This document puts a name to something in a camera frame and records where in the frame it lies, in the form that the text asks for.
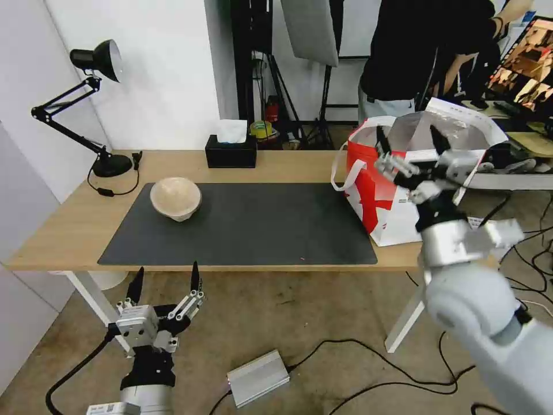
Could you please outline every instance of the black desk lamp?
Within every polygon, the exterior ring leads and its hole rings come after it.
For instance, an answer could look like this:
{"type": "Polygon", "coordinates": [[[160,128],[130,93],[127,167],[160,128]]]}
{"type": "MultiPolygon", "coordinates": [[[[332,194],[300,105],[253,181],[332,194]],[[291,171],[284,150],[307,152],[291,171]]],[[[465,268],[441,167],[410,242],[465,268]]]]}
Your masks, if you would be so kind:
{"type": "Polygon", "coordinates": [[[54,121],[54,116],[56,114],[59,114],[63,110],[100,90],[101,78],[98,78],[98,76],[94,74],[95,70],[103,73],[112,81],[120,81],[120,77],[123,73],[123,65],[117,44],[110,39],[100,43],[93,51],[73,49],[69,53],[69,58],[75,67],[82,69],[85,75],[90,76],[56,98],[33,108],[31,110],[31,115],[74,141],[77,141],[89,150],[94,151],[98,155],[97,160],[92,166],[92,171],[96,176],[102,178],[119,176],[131,169],[132,161],[130,158],[121,154],[111,154],[106,150],[105,146],[78,135],[67,127],[54,121]],[[60,99],[79,90],[83,86],[88,86],[91,90],[72,101],[59,102],[60,99]]]}

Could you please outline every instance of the white bowl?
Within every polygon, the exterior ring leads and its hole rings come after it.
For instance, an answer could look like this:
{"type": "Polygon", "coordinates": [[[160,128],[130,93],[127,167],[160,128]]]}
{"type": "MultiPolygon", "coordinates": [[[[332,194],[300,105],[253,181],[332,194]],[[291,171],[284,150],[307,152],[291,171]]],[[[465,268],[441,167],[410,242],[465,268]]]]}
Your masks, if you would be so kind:
{"type": "Polygon", "coordinates": [[[186,178],[165,178],[151,187],[150,200],[159,213],[182,222],[198,209],[202,193],[186,178]]]}

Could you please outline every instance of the lamp shade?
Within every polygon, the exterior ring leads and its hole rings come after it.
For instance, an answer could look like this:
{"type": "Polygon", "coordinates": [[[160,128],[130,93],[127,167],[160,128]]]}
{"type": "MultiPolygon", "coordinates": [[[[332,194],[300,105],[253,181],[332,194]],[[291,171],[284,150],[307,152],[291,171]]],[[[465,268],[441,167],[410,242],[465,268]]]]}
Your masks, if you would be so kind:
{"type": "Polygon", "coordinates": [[[121,81],[123,62],[119,48],[113,39],[104,40],[91,50],[73,49],[69,52],[71,63],[83,71],[98,70],[115,82],[121,81]]]}

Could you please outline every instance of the white table leg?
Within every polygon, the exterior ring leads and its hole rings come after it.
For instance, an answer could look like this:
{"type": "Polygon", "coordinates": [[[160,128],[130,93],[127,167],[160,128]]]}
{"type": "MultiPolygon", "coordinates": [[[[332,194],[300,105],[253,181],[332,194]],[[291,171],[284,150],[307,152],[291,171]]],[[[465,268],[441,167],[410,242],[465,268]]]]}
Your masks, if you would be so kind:
{"type": "MultiPolygon", "coordinates": [[[[109,303],[108,299],[98,287],[98,284],[96,284],[87,271],[64,271],[63,273],[69,278],[69,281],[73,283],[77,291],[79,291],[81,296],[106,327],[109,323],[115,323],[117,321],[119,313],[109,303]]],[[[130,350],[123,336],[117,336],[116,339],[126,352],[130,350]]]]}
{"type": "Polygon", "coordinates": [[[422,302],[422,295],[423,287],[420,286],[417,288],[413,297],[411,297],[411,300],[409,300],[409,303],[407,303],[397,322],[393,325],[392,331],[390,331],[388,337],[386,337],[384,341],[388,353],[396,351],[403,338],[407,335],[419,318],[419,315],[421,315],[425,309],[425,304],[422,302]]]}

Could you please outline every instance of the gray pants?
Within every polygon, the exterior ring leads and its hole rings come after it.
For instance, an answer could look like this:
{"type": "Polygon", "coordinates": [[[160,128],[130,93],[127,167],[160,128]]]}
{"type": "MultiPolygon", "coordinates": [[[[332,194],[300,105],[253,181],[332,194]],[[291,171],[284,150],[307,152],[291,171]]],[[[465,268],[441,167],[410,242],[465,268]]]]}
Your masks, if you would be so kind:
{"type": "Polygon", "coordinates": [[[415,112],[415,100],[399,100],[399,101],[370,101],[367,94],[361,89],[361,85],[357,88],[359,98],[358,121],[363,124],[367,118],[374,116],[390,115],[399,117],[415,112]]]}

